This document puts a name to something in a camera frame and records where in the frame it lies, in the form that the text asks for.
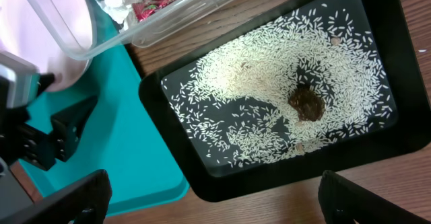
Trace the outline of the food scraps and rice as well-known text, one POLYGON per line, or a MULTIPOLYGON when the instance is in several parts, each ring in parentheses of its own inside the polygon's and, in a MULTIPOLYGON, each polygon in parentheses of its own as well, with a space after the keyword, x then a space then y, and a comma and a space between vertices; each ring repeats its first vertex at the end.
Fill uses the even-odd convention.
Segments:
POLYGON ((387 128, 397 115, 362 0, 314 0, 160 83, 205 167, 221 174, 387 128))

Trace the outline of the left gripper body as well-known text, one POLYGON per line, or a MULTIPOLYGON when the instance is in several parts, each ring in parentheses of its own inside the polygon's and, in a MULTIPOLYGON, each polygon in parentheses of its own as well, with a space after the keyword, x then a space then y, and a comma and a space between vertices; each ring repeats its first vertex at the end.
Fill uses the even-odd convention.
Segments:
POLYGON ((1 78, 1 165, 4 170, 19 159, 44 171, 56 163, 49 135, 28 125, 28 106, 55 80, 53 74, 42 74, 15 88, 13 82, 1 78))

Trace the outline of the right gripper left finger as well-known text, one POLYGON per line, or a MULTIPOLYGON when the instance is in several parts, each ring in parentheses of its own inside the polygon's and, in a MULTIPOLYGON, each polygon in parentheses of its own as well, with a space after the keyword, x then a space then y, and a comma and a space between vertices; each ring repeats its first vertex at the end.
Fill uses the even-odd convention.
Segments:
POLYGON ((112 188, 106 170, 86 177, 1 220, 1 224, 103 224, 112 188))

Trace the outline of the large white plate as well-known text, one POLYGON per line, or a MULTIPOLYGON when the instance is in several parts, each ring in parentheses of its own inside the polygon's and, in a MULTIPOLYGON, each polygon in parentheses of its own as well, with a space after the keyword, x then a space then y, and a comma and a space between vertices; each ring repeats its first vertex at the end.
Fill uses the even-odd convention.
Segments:
MULTIPOLYGON (((86 0, 52 1, 77 39, 67 45, 89 48, 94 33, 86 0)), ((41 73, 54 73, 49 91, 71 87, 91 65, 90 59, 77 61, 63 52, 27 0, 1 0, 1 50, 34 64, 41 73)))

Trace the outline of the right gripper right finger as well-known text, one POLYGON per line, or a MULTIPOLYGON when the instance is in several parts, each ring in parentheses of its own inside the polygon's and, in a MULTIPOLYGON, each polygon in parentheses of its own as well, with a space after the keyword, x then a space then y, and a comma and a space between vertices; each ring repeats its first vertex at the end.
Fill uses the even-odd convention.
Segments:
POLYGON ((329 170, 323 172, 318 200, 326 223, 429 223, 329 170))

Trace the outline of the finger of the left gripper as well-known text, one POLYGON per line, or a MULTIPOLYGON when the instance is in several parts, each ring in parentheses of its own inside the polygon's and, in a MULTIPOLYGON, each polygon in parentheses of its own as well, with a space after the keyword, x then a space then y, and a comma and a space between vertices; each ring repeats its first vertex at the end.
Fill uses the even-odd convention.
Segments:
POLYGON ((76 152, 86 122, 97 103, 97 96, 90 96, 51 116, 53 130, 50 142, 55 147, 57 159, 66 162, 76 152))

